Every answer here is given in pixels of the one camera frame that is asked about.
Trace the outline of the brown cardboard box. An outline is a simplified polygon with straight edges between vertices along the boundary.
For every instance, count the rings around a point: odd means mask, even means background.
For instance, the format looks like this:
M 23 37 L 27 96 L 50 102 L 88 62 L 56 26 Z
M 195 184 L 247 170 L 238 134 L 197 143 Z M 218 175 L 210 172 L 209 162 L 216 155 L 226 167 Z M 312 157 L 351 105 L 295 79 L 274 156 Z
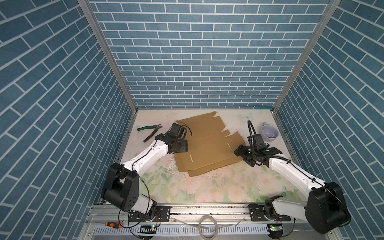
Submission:
M 234 154 L 240 145 L 245 145 L 243 137 L 238 132 L 231 134 L 217 112 L 182 119 L 179 122 L 192 130 L 192 133 L 186 136 L 188 151 L 175 154 L 179 172 L 196 177 L 243 160 Z

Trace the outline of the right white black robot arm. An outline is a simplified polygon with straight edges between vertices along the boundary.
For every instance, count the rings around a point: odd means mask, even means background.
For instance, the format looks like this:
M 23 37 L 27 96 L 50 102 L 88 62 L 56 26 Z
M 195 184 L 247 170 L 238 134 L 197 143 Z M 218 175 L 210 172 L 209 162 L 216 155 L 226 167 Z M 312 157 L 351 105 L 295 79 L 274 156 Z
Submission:
M 271 221 L 289 216 L 308 222 L 320 234 L 348 225 L 352 216 L 347 208 L 342 188 L 335 182 L 325 182 L 286 158 L 277 148 L 270 147 L 260 134 L 248 137 L 249 146 L 239 145 L 234 154 L 249 166 L 266 166 L 293 184 L 305 197 L 291 201 L 282 195 L 265 200 L 264 214 Z

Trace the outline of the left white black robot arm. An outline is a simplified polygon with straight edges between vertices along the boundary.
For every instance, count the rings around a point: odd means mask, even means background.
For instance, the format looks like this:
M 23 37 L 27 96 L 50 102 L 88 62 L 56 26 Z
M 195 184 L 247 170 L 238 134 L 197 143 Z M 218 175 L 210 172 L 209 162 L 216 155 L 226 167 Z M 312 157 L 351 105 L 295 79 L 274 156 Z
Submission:
M 155 136 L 154 141 L 137 156 L 122 164 L 112 164 L 107 171 L 101 198 L 123 212 L 134 211 L 148 220 L 153 219 L 157 202 L 150 196 L 140 195 L 139 181 L 160 158 L 186 153 L 187 133 L 192 133 L 188 125 L 174 122 L 166 133 Z

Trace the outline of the orange black screwdriver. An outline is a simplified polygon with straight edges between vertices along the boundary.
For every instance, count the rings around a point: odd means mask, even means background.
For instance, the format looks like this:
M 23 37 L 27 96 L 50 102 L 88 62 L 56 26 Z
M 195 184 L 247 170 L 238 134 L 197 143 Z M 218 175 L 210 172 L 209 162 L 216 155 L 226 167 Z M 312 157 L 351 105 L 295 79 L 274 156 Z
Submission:
M 114 229 L 122 229 L 123 225 L 119 222 L 106 222 L 106 227 L 114 228 Z

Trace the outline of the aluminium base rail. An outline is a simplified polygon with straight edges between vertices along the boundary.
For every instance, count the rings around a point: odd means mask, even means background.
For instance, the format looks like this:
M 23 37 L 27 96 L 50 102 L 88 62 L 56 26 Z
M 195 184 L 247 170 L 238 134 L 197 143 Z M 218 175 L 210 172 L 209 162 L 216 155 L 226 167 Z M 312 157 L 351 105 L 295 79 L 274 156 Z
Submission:
M 81 240 L 341 240 L 338 229 L 324 235 L 293 217 L 265 218 L 262 204 L 159 204 L 144 220 L 112 205 L 94 205 L 82 228 Z M 106 227 L 119 222 L 122 229 Z

